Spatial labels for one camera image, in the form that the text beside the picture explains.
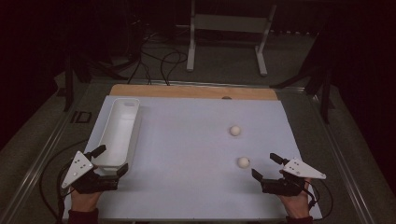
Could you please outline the metal floor rail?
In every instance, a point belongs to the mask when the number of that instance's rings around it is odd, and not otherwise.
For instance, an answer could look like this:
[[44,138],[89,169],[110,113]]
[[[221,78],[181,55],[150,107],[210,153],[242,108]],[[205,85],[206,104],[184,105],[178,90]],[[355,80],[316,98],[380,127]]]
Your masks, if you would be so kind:
[[63,97],[51,95],[0,151],[0,224],[15,223],[88,88],[74,87],[68,111]]
[[320,101],[317,96],[308,95],[307,99],[313,108],[317,120],[321,125],[322,129],[325,132],[325,135],[330,143],[330,149],[332,153],[332,157],[334,159],[334,163],[338,169],[338,172],[343,179],[344,185],[346,186],[346,191],[350,201],[352,202],[357,216],[361,222],[361,224],[376,224],[373,214],[367,206],[366,201],[363,198],[361,193],[361,189],[356,182],[355,177],[351,173],[347,165],[347,161],[342,153],[341,147],[338,144],[332,127],[330,124],[326,123],[322,116],[320,115]]

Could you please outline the person's right hand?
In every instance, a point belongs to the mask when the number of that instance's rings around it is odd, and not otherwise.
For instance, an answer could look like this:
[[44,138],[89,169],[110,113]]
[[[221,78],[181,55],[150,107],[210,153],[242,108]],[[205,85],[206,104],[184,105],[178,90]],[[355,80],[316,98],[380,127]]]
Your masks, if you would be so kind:
[[310,217],[308,194],[305,191],[302,191],[297,196],[279,195],[278,199],[282,202],[287,212],[287,218],[302,219]]

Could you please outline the person's left hand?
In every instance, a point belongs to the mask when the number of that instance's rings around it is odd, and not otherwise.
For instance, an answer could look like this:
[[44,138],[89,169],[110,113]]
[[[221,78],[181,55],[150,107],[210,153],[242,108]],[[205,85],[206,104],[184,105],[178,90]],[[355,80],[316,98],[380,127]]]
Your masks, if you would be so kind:
[[80,194],[77,191],[71,193],[71,209],[77,212],[92,212],[97,208],[101,192]]

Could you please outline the black stand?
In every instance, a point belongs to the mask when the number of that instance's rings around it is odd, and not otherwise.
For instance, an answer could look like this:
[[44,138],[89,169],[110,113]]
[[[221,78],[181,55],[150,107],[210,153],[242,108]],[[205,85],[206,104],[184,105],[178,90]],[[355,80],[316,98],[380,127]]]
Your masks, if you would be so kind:
[[332,68],[335,63],[336,51],[337,47],[332,35],[324,31],[319,32],[298,74],[285,81],[271,85],[271,88],[284,89],[308,77],[309,81],[304,87],[304,92],[307,95],[315,95],[318,91],[321,91],[319,112],[322,119],[328,123]]
[[64,87],[59,90],[59,93],[65,97],[64,112],[74,103],[74,77],[81,83],[89,83],[92,80],[90,67],[113,79],[126,80],[126,77],[116,74],[85,53],[79,51],[67,53],[64,60]]

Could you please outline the grey metal stand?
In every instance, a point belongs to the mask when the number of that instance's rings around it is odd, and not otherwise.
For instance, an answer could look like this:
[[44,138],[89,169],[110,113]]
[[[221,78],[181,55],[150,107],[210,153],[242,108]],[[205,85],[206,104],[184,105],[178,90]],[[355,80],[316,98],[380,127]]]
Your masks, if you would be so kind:
[[191,0],[190,13],[190,44],[187,55],[186,69],[188,72],[194,70],[195,51],[196,51],[196,30],[211,30],[211,31],[225,31],[225,32],[244,32],[252,34],[261,34],[262,40],[258,46],[255,47],[255,55],[259,67],[260,75],[266,77],[268,75],[265,64],[263,50],[270,33],[270,28],[276,13],[276,4],[271,4],[269,12],[264,18],[253,17],[239,17],[239,16],[225,16],[225,15],[211,15],[200,14],[195,10],[196,0]]

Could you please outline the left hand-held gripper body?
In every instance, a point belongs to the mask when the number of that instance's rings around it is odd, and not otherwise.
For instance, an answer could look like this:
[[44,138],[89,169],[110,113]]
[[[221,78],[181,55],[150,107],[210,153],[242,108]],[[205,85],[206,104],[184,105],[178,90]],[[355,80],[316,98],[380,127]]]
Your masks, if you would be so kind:
[[119,178],[116,175],[99,175],[94,171],[91,158],[87,159],[81,151],[69,162],[67,173],[61,184],[63,189],[72,187],[80,194],[90,194],[116,190]]

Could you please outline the white plastic bin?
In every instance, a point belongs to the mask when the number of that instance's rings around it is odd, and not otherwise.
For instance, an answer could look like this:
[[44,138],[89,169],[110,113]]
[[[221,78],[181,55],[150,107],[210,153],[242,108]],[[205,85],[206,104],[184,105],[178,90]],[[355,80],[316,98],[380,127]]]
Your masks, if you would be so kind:
[[106,150],[92,163],[106,173],[115,173],[133,159],[140,127],[140,101],[116,98],[110,107],[105,128],[98,143]]

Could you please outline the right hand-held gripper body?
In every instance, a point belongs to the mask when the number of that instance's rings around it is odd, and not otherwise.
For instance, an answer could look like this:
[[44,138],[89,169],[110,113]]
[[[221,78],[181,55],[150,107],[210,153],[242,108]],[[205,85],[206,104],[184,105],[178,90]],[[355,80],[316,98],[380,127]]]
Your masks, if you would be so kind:
[[322,179],[326,175],[317,169],[311,167],[305,162],[293,158],[283,165],[283,177],[279,179],[265,179],[261,182],[262,192],[282,195],[297,196],[305,189],[305,180],[307,178]]

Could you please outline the black rectangular floor plate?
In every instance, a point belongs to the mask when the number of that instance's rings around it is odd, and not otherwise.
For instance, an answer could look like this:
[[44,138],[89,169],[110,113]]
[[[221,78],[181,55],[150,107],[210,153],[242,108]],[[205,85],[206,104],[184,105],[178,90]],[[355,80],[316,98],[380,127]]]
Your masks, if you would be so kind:
[[89,123],[92,119],[92,112],[75,111],[70,122],[71,123]]

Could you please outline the white table sheet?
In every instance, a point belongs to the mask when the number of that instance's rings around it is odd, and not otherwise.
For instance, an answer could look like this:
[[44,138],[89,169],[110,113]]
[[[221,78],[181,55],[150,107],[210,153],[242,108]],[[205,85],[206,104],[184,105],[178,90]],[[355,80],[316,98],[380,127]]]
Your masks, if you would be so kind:
[[[300,155],[279,101],[143,97],[128,173],[102,194],[103,220],[275,220],[286,215],[252,175],[278,179],[275,153]],[[230,128],[241,128],[232,136]],[[247,157],[250,165],[239,168]]]

